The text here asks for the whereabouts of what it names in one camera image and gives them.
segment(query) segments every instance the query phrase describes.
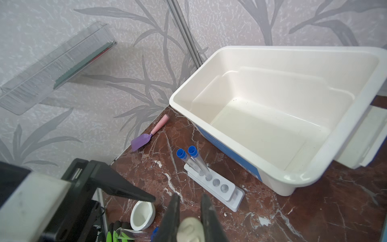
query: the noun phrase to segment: pink shovel handle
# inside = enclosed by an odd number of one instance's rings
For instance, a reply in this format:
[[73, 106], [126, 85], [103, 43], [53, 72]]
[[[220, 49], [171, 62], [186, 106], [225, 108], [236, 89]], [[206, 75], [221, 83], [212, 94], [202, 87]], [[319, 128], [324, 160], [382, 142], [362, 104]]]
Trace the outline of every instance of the pink shovel handle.
[[159, 131], [159, 129], [165, 125], [165, 123], [169, 120], [169, 116], [167, 114], [165, 114], [161, 120], [156, 124], [156, 127], [154, 127], [151, 131], [151, 134], [154, 135], [157, 131]]

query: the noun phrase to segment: test tube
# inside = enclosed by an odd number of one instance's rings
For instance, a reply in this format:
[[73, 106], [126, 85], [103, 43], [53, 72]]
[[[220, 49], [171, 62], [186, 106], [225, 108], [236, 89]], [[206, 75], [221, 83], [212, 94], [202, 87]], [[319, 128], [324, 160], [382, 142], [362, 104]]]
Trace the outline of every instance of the test tube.
[[202, 159], [202, 157], [199, 155], [199, 152], [197, 151], [196, 147], [190, 146], [188, 148], [188, 153], [190, 154], [191, 158], [198, 164], [200, 169], [203, 171], [203, 173], [205, 175], [205, 179], [207, 181], [211, 181], [212, 174], [208, 170], [207, 165], [204, 163], [204, 160]]
[[203, 176], [204, 173], [199, 168], [199, 166], [194, 162], [189, 156], [187, 156], [187, 153], [183, 149], [178, 149], [176, 152], [176, 155], [178, 158], [182, 159], [187, 165], [189, 165], [192, 169], [194, 169], [199, 175]]

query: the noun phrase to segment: wall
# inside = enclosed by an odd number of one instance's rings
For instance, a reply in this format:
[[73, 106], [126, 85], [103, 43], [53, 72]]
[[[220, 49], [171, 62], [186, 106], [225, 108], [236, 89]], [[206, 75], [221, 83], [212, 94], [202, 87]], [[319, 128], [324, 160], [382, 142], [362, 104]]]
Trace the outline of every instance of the wall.
[[386, 0], [178, 0], [202, 58], [227, 45], [387, 48]]
[[23, 115], [0, 108], [0, 160], [56, 177], [112, 162], [195, 70], [162, 0], [5, 0], [0, 16], [0, 85], [94, 21], [118, 41]]

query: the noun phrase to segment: toy shovel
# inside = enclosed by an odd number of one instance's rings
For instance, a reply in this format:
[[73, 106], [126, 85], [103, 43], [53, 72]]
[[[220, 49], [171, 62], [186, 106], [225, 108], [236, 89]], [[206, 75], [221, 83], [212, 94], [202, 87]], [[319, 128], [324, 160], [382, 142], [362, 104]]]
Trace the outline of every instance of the toy shovel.
[[150, 134], [142, 134], [139, 137], [132, 140], [130, 143], [132, 144], [132, 151], [138, 150], [143, 145], [146, 145], [149, 140], [151, 140], [151, 137], [159, 131], [159, 129], [169, 120], [169, 116], [165, 114], [161, 120], [156, 124], [154, 129], [152, 129]]

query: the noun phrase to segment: blue label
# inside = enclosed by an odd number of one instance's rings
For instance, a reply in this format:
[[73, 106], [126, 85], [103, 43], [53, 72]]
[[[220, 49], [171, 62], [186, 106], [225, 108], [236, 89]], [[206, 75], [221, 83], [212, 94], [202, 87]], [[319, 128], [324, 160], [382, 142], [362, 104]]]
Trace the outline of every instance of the blue label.
[[241, 167], [243, 167], [245, 170], [247, 170], [250, 174], [255, 176], [258, 180], [262, 181], [261, 176], [259, 175], [259, 172], [255, 166], [250, 164], [247, 160], [240, 157], [238, 154], [236, 154], [234, 151], [229, 149], [227, 146], [225, 146], [222, 142], [212, 137], [209, 133], [204, 131], [202, 128], [196, 125], [200, 133], [213, 145], [215, 145], [219, 150], [221, 150], [224, 154], [226, 154], [228, 157], [233, 159], [236, 163], [238, 163]]

